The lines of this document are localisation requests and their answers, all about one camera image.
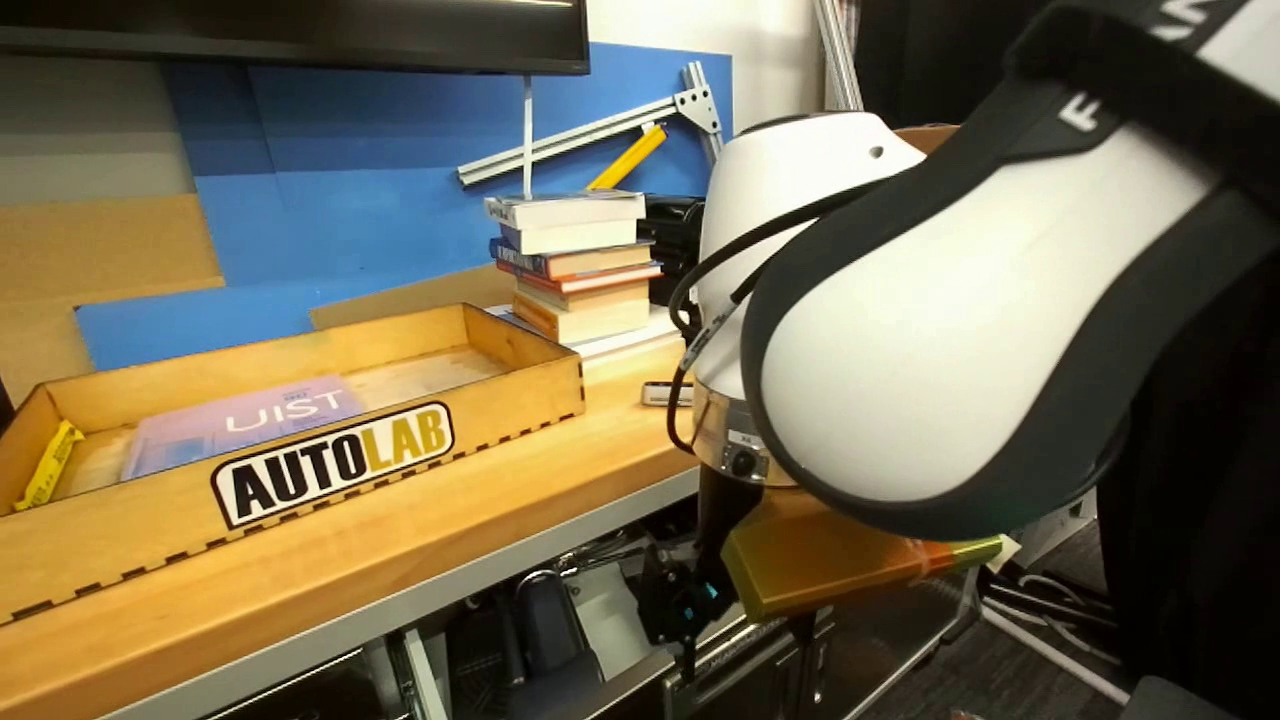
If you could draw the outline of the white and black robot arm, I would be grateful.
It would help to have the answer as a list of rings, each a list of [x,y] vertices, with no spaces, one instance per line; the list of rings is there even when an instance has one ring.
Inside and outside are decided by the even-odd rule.
[[[925,162],[785,120],[714,167],[683,375],[873,528],[1099,505],[1124,666],[1280,720],[1280,0],[1045,0]]]

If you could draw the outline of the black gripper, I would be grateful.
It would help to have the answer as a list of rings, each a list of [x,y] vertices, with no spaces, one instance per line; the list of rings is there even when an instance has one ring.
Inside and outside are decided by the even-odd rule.
[[[742,483],[714,470],[701,473],[689,547],[653,547],[641,566],[635,599],[645,632],[656,645],[691,649],[695,635],[729,614],[735,590],[721,547],[759,495],[759,483]]]

